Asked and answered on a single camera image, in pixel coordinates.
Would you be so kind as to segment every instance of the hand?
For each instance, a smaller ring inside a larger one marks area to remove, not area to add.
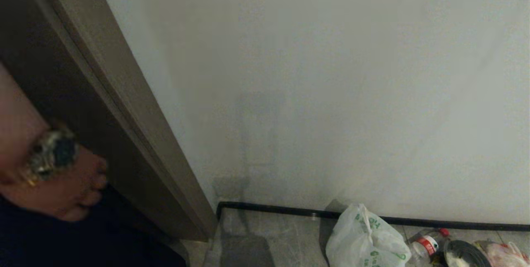
[[[80,221],[98,203],[107,184],[106,161],[85,147],[69,170],[36,186],[18,182],[0,185],[0,194],[11,203],[64,221]]]

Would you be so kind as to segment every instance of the plastic bag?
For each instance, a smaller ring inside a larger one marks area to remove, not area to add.
[[[513,242],[498,244],[490,241],[475,242],[488,256],[492,267],[530,267],[530,259]]]
[[[363,204],[341,214],[326,255],[331,267],[404,267],[411,256],[403,236]]]

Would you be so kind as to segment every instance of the wristwatch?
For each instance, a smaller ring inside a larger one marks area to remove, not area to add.
[[[64,126],[53,128],[34,143],[22,176],[30,186],[36,186],[72,167],[78,153],[74,133]]]

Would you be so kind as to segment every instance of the black baseboard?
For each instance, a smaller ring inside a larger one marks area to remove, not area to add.
[[[298,216],[311,216],[318,218],[338,219],[340,212],[321,211],[311,209],[300,209],[290,207],[268,206],[259,204],[250,204],[242,202],[220,202],[217,205],[217,219],[220,220],[223,208],[252,210],[261,212],[271,212],[275,214],[291,214]],[[466,229],[466,230],[483,230],[483,231],[530,231],[530,225],[512,225],[512,224],[485,224],[482,222],[462,222],[462,221],[440,221],[426,219],[411,219],[399,217],[381,218],[391,225],[416,226],[424,228],[449,228],[449,229]]]

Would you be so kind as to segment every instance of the red label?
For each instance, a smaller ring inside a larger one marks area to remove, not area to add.
[[[429,240],[422,237],[418,239],[418,242],[424,246],[424,248],[429,253],[429,256],[432,256],[436,252]]]

